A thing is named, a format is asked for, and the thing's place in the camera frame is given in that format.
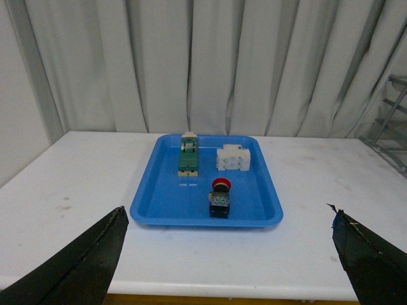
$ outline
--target miniature circuit breaker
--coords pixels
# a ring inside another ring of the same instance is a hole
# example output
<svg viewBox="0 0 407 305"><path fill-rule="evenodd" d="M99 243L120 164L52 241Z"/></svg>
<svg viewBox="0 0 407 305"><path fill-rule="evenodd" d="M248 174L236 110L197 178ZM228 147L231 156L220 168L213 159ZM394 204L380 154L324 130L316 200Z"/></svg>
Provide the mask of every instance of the miniature circuit breaker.
<svg viewBox="0 0 407 305"><path fill-rule="evenodd" d="M181 138L179 152L178 176L198 175L198 137L193 132L186 132Z"/></svg>
<svg viewBox="0 0 407 305"><path fill-rule="evenodd" d="M241 145L225 144L217 149L216 168L218 170L250 170L250 150Z"/></svg>

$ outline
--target white circuit breaker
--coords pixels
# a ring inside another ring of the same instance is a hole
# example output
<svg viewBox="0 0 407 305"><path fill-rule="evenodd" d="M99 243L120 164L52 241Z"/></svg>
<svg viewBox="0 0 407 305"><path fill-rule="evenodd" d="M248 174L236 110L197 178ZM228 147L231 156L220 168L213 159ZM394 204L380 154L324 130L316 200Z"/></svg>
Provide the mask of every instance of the white circuit breaker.
<svg viewBox="0 0 407 305"><path fill-rule="evenodd" d="M241 145L225 144L217 149L216 168L218 170L250 169L250 150L243 149Z"/></svg>

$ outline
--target yellow floor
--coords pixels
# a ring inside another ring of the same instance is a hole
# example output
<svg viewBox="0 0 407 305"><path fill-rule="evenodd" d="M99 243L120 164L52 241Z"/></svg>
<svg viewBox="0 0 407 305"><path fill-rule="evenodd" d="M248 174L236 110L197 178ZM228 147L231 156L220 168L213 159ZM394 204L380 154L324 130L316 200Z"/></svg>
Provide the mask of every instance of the yellow floor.
<svg viewBox="0 0 407 305"><path fill-rule="evenodd" d="M228 299L221 297L167 297L159 295L108 294L104 305L359 305L359 302Z"/></svg>

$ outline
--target curtain fold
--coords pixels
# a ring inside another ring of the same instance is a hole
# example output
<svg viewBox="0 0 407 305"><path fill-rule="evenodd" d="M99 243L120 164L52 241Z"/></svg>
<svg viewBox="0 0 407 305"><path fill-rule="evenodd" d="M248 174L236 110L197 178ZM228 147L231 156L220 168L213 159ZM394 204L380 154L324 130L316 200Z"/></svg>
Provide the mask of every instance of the curtain fold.
<svg viewBox="0 0 407 305"><path fill-rule="evenodd" d="M5 0L50 144L64 135L24 0Z"/></svg>
<svg viewBox="0 0 407 305"><path fill-rule="evenodd" d="M387 1L350 88L333 120L330 137L346 137L368 106L371 94L406 25L407 1Z"/></svg>
<svg viewBox="0 0 407 305"><path fill-rule="evenodd" d="M26 4L65 132L354 137L406 55L405 0Z"/></svg>
<svg viewBox="0 0 407 305"><path fill-rule="evenodd" d="M146 132L135 77L125 1L98 1L96 5L116 131Z"/></svg>
<svg viewBox="0 0 407 305"><path fill-rule="evenodd" d="M371 133L372 122L378 117L384 118L389 113L390 109L387 104L383 103L384 98L395 101L400 92L392 88L391 83L388 81L391 74L397 76L406 76L407 73L407 29L404 27L403 35L400 42L397 44L396 49L386 66L376 88L369 99L369 103L365 108L362 116L359 118L356 126L348 133L347 137L369 137ZM402 102L402 106L407 107L407 101Z"/></svg>
<svg viewBox="0 0 407 305"><path fill-rule="evenodd" d="M244 2L195 1L191 48L191 130L226 134Z"/></svg>

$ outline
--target white table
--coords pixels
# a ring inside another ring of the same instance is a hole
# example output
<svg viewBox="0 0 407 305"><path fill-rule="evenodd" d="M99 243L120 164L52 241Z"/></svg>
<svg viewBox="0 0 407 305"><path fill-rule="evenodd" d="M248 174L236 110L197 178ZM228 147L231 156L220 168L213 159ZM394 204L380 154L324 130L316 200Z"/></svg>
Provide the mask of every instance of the white table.
<svg viewBox="0 0 407 305"><path fill-rule="evenodd" d="M129 208L159 136L69 132L0 189L0 289L120 205L130 224L115 294L356 300L326 203L407 251L407 180L351 139L255 137L284 210L277 227L140 226Z"/></svg>

